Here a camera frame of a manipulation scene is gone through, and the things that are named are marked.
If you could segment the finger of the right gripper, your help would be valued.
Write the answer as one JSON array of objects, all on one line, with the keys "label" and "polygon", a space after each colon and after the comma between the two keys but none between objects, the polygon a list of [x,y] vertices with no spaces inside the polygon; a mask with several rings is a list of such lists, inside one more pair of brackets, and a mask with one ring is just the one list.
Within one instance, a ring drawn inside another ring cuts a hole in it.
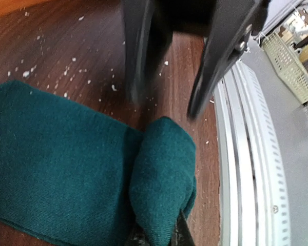
[{"label": "finger of the right gripper", "polygon": [[218,82],[245,52],[250,36],[263,29],[267,15],[268,1],[216,1],[187,108],[190,120],[205,109]]},{"label": "finger of the right gripper", "polygon": [[123,13],[126,95],[141,103],[172,42],[172,29],[161,1],[123,1]]}]

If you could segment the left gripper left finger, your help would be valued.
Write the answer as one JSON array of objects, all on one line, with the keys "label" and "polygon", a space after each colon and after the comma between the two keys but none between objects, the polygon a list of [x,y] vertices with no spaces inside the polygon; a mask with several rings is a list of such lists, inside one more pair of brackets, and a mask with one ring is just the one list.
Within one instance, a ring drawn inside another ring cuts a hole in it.
[{"label": "left gripper left finger", "polygon": [[150,246],[143,229],[137,223],[134,224],[124,246]]}]

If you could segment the dark green patterned sock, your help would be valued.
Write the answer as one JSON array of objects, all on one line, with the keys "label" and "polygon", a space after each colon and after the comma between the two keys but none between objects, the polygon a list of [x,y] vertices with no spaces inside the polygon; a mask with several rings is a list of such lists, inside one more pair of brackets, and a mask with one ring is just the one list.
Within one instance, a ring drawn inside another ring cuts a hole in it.
[{"label": "dark green patterned sock", "polygon": [[0,85],[0,221],[58,245],[168,245],[196,199],[196,146],[14,80]]}]

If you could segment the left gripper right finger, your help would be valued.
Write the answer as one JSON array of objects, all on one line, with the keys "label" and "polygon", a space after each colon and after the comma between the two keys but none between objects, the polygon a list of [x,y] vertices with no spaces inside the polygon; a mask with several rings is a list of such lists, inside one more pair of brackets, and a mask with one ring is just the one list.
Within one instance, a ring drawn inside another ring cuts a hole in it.
[{"label": "left gripper right finger", "polygon": [[171,246],[195,246],[183,211],[181,210],[170,240]]}]

